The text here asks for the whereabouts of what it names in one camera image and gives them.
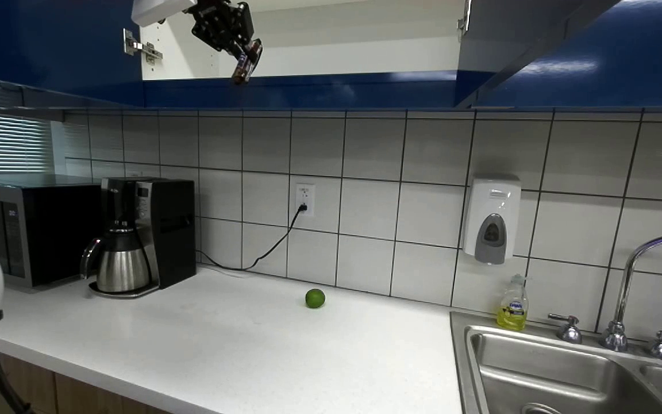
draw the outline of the wall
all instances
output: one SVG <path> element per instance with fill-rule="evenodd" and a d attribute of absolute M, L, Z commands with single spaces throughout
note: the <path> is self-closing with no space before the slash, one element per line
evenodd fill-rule
<path fill-rule="evenodd" d="M 200 246 L 248 266 L 314 185 L 314 218 L 258 271 L 492 313 L 528 277 L 530 318 L 605 328 L 627 254 L 662 236 L 662 114 L 196 114 L 73 115 L 53 124 L 69 176 L 188 177 Z M 467 185 L 517 176 L 515 261 L 460 254 Z M 639 262 L 627 333 L 662 330 L 662 248 Z"/>

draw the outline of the lime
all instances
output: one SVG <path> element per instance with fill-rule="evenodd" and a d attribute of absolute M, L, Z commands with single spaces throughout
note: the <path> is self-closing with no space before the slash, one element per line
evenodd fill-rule
<path fill-rule="evenodd" d="M 306 307 L 308 308 L 322 308 L 327 303 L 323 290 L 308 290 L 306 292 Z"/>

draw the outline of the kitchen counter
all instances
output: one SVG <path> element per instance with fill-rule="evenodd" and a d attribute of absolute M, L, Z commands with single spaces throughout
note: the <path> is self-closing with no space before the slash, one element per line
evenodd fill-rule
<path fill-rule="evenodd" d="M 3 353 L 166 413 L 460 414 L 445 308 L 200 270 L 143 300 L 4 292 Z"/>

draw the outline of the coffee maker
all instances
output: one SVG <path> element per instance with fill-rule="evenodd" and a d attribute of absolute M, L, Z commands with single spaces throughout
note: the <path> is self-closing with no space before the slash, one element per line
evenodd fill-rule
<path fill-rule="evenodd" d="M 92 292 L 143 297 L 196 275 L 194 182 L 104 180 L 105 233 L 83 254 Z"/>

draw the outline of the electrical outlet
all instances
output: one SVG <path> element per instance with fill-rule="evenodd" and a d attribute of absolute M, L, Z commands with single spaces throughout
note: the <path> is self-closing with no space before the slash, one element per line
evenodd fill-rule
<path fill-rule="evenodd" d="M 314 186 L 313 185 L 296 185 L 295 186 L 295 208 L 306 205 L 308 209 L 302 211 L 303 218 L 313 218 L 314 211 Z"/>

